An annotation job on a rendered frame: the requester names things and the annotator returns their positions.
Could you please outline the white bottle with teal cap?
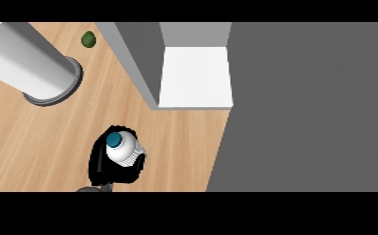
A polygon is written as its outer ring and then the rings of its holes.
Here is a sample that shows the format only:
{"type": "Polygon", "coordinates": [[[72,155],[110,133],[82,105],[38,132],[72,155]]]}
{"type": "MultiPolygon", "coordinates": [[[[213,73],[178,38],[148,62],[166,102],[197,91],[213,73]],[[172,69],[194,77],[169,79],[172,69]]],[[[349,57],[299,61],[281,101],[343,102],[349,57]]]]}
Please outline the white bottle with teal cap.
{"type": "Polygon", "coordinates": [[[120,167],[134,165],[137,157],[144,149],[135,137],[126,132],[112,132],[106,137],[106,155],[110,161],[120,167]]]}

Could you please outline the white cylinder with grey base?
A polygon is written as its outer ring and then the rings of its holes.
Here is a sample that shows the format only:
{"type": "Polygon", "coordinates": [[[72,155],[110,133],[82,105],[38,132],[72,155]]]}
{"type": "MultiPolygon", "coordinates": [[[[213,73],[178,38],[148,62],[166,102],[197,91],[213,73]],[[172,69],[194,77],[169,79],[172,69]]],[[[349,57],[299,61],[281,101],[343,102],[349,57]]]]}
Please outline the white cylinder with grey base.
{"type": "Polygon", "coordinates": [[[0,22],[0,81],[30,104],[45,107],[66,100],[82,75],[78,61],[58,52],[27,22],[0,22]]]}

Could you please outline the grey open cabinet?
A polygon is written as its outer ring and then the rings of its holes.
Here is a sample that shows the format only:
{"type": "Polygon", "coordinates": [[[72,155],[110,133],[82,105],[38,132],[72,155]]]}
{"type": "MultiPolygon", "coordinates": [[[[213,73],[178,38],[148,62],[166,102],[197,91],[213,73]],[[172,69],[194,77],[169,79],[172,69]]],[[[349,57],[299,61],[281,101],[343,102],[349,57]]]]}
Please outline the grey open cabinet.
{"type": "Polygon", "coordinates": [[[233,107],[228,22],[98,22],[95,26],[150,109],[233,107]]]}

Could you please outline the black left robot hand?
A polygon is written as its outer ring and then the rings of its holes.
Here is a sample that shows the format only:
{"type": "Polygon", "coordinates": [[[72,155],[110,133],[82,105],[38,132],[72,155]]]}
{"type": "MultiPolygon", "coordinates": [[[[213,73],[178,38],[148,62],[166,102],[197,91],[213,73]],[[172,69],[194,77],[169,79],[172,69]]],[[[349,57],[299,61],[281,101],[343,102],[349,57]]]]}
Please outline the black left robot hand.
{"type": "Polygon", "coordinates": [[[137,139],[135,131],[125,126],[112,125],[94,141],[88,160],[88,179],[92,186],[110,183],[132,183],[138,179],[145,161],[145,151],[137,157],[134,165],[120,167],[106,155],[106,137],[112,132],[126,131],[137,139]]]}

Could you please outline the flat dark grey cabinet door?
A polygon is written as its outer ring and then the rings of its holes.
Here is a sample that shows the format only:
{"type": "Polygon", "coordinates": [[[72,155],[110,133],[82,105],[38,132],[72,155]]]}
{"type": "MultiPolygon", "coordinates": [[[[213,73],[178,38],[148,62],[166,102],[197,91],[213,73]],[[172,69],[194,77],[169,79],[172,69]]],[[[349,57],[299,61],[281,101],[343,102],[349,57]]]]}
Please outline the flat dark grey cabinet door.
{"type": "Polygon", "coordinates": [[[212,191],[378,191],[378,23],[236,23],[212,191]]]}

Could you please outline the small green fruit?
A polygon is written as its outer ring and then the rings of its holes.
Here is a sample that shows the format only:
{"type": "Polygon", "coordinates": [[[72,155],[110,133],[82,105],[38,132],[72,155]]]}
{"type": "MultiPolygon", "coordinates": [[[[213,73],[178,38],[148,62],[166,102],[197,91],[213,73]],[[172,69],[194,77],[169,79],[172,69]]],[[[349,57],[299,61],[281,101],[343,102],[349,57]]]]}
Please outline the small green fruit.
{"type": "Polygon", "coordinates": [[[81,37],[81,44],[85,48],[91,48],[95,44],[95,36],[91,31],[86,31],[81,37]]]}

